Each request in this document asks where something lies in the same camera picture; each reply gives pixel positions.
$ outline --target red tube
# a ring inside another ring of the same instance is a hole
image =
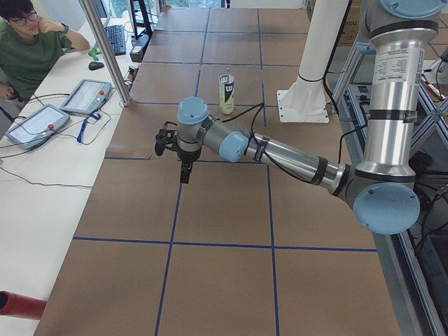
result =
[[[0,292],[0,315],[21,319],[41,319],[46,301],[6,291]]]

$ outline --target cardboard box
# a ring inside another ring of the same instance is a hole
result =
[[[307,5],[308,18],[311,21],[316,1],[309,0]],[[339,39],[338,46],[352,46],[356,40],[359,27],[359,15],[361,12],[361,0],[354,0],[349,11],[349,16],[345,22],[344,31]]]

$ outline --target blue joint cap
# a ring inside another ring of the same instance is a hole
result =
[[[367,42],[356,42],[358,53],[362,55],[375,55],[377,51],[375,47]]]
[[[424,19],[439,13],[447,0],[379,0],[391,15],[408,20]]]
[[[209,115],[207,103],[198,97],[185,98],[179,104],[177,121],[184,125],[196,125],[202,123]]]
[[[357,196],[353,212],[367,229],[394,235],[413,226],[420,214],[420,202],[416,193],[403,184],[380,183]]]
[[[241,132],[234,131],[227,135],[223,142],[221,142],[219,156],[227,161],[236,162],[243,156],[248,144],[249,139]]]

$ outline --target robotic arm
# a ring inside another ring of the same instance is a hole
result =
[[[438,32],[438,14],[447,0],[363,0],[359,41],[376,49],[370,119],[364,158],[356,167],[335,164],[243,127],[229,127],[209,115],[197,97],[178,108],[178,129],[167,123],[155,151],[176,151],[187,183],[202,146],[231,162],[242,155],[322,186],[352,209],[369,230],[392,235],[412,226],[420,212],[408,165],[424,53]]]

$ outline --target green t-shirt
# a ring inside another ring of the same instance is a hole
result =
[[[0,46],[0,67],[20,96],[29,99],[71,41],[58,31],[49,31],[27,44],[0,19]]]

